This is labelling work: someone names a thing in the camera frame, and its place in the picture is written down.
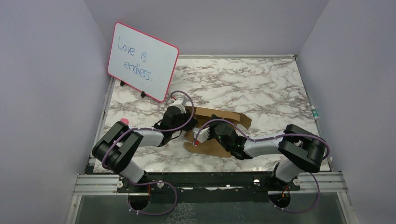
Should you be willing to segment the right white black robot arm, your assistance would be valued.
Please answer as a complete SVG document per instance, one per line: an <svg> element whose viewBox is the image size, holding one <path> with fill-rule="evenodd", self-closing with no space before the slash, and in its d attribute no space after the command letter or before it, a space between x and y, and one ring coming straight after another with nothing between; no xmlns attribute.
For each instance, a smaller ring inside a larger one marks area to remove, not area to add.
<svg viewBox="0 0 396 224"><path fill-rule="evenodd" d="M271 187L276 190L281 190L300 173L319 172L323 159L329 155L325 140L293 124L272 136L252 139L243 133L238 135L236 125L213 114L206 128L208 139L215 139L238 160L284 155L286 159L275 166L269 178Z"/></svg>

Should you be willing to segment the brown cardboard box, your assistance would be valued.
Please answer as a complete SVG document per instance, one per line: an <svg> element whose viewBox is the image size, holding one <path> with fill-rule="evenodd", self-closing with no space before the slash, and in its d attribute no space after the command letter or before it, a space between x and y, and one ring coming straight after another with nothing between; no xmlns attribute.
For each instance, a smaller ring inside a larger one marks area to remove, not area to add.
<svg viewBox="0 0 396 224"><path fill-rule="evenodd" d="M211 119L213 114L221 119L226 119L235 125L240 124L245 129L249 129L251 126L252 120L243 113L196 107L193 116L194 119L197 120L195 127L200 128L204 123ZM185 138L187 141L184 143L184 148L190 153L206 154L226 158L231 157L231 154L227 152L215 139L205 141L204 143L198 143L197 146L194 146L192 143L194 140L192 130L186 132Z"/></svg>

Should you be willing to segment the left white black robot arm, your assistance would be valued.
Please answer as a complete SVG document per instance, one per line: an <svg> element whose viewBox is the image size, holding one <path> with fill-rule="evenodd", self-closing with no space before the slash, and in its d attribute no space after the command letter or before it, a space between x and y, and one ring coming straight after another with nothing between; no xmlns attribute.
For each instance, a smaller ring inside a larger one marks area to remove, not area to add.
<svg viewBox="0 0 396 224"><path fill-rule="evenodd" d="M195 110L194 106L170 106L153 127L130 128L118 121L95 144L92 155L105 169L127 178L134 191L142 191L147 185L146 171L133 162L135 152L140 147L163 147L173 140L175 132L193 129L197 124L193 118Z"/></svg>

